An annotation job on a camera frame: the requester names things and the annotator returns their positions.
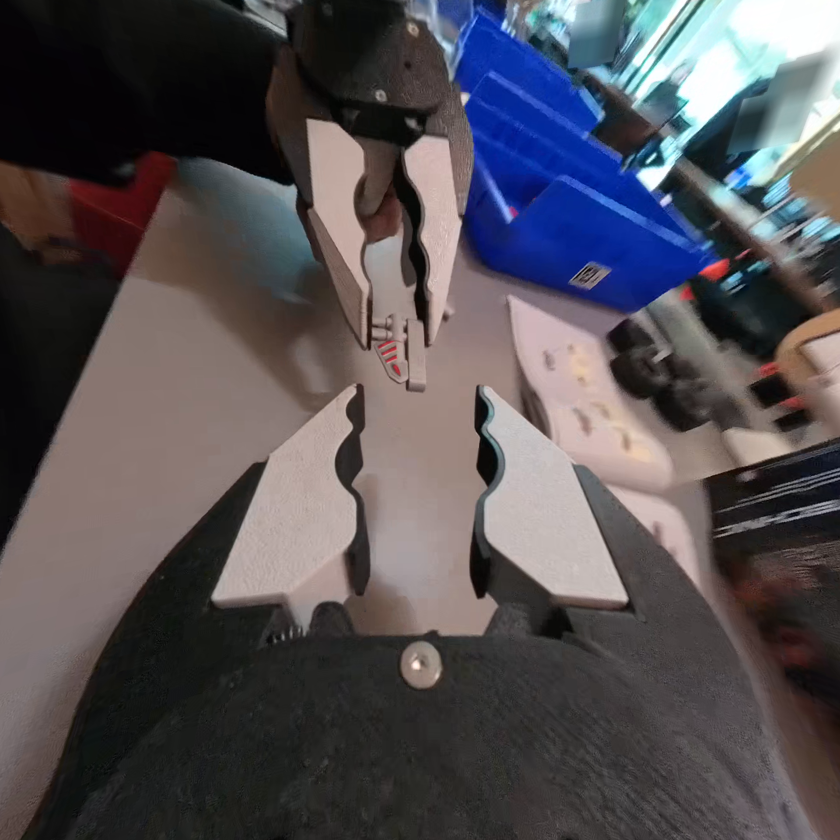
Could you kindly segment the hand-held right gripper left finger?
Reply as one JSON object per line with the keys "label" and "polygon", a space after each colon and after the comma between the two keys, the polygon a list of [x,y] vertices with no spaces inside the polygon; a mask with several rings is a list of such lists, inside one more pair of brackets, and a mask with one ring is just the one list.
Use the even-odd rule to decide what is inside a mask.
{"label": "hand-held right gripper left finger", "polygon": [[365,593],[364,388],[345,388],[262,465],[212,594],[218,607],[315,607]]}

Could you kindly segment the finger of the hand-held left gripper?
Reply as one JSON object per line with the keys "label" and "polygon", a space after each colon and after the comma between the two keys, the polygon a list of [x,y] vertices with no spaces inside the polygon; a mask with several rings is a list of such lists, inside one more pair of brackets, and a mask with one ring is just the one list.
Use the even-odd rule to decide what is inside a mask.
{"label": "finger of the hand-held left gripper", "polygon": [[360,347],[371,346],[371,281],[366,237],[355,209],[364,176],[362,147],[337,123],[306,121],[311,205],[308,221],[343,315]]}
{"label": "finger of the hand-held left gripper", "polygon": [[458,252],[458,212],[449,143],[425,135],[401,152],[396,194],[403,208],[401,268],[414,288],[416,318],[431,347],[444,319]]}

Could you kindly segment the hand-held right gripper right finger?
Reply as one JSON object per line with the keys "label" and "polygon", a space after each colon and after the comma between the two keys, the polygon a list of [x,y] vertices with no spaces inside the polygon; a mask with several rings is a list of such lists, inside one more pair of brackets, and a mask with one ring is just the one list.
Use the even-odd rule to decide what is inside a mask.
{"label": "hand-held right gripper right finger", "polygon": [[488,385],[475,393],[476,501],[469,579],[477,598],[531,613],[629,605],[576,464]]}

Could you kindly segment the grey red-striped toy piece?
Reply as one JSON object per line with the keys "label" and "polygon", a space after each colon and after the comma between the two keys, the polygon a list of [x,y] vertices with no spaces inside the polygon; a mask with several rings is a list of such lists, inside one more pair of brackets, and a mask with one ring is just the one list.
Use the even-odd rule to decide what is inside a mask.
{"label": "grey red-striped toy piece", "polygon": [[374,318],[371,350],[392,382],[404,385],[408,392],[426,391],[425,332],[420,321],[398,314]]}

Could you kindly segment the person's left forearm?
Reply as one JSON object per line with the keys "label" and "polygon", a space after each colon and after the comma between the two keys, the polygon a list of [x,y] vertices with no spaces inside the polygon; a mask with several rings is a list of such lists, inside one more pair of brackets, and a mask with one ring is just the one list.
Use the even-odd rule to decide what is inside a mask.
{"label": "person's left forearm", "polygon": [[266,116],[281,44],[225,2],[1,2],[2,162],[123,186],[156,152],[291,184]]}

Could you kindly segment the person's left hand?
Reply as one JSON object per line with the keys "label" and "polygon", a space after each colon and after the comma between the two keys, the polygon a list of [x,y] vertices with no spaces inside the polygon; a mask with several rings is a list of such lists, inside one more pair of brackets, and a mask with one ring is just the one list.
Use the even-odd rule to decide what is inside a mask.
{"label": "person's left hand", "polygon": [[367,245],[397,236],[403,225],[403,205],[393,185],[386,189],[379,206],[372,213],[359,212]]}

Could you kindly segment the blue storage bin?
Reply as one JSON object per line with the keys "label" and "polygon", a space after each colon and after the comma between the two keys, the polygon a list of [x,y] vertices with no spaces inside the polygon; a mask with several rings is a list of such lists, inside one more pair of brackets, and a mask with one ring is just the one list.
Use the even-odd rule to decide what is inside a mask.
{"label": "blue storage bin", "polygon": [[481,79],[495,73],[550,107],[585,132],[593,131],[604,111],[569,74],[535,48],[507,32],[484,10],[474,13],[458,37],[455,78],[473,92]]}
{"label": "blue storage bin", "polygon": [[466,103],[476,152],[490,167],[493,154],[505,158],[497,164],[499,182],[525,187],[530,203],[562,176],[588,187],[636,214],[654,218],[657,198],[635,174],[623,168],[617,152],[596,139],[584,125],[573,121],[579,112],[592,112],[571,86],[561,83],[549,93],[559,96],[546,103],[500,73],[485,73]]}
{"label": "blue storage bin", "polygon": [[707,247],[641,185],[643,212],[570,174],[479,144],[465,235],[488,268],[623,313],[698,275]]}

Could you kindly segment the white instruction booklet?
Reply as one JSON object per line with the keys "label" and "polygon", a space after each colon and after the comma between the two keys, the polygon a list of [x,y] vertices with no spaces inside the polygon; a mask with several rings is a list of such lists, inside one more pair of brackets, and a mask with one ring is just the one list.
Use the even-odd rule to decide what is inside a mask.
{"label": "white instruction booklet", "polygon": [[599,339],[508,295],[523,405],[532,423],[607,485],[661,495],[666,447],[627,411]]}

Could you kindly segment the red container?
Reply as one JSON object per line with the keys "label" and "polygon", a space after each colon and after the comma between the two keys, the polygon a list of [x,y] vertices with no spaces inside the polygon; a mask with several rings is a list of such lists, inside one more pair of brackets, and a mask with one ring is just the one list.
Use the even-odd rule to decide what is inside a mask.
{"label": "red container", "polygon": [[154,152],[140,159],[133,180],[124,186],[69,180],[75,241],[100,257],[118,280],[124,278],[132,265],[175,171],[174,158]]}

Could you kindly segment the black toy box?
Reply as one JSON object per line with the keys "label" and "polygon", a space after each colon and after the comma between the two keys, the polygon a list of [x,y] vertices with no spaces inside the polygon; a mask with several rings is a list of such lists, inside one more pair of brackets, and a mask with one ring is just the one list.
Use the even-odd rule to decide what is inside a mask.
{"label": "black toy box", "polygon": [[718,572],[785,677],[838,713],[838,439],[705,487]]}

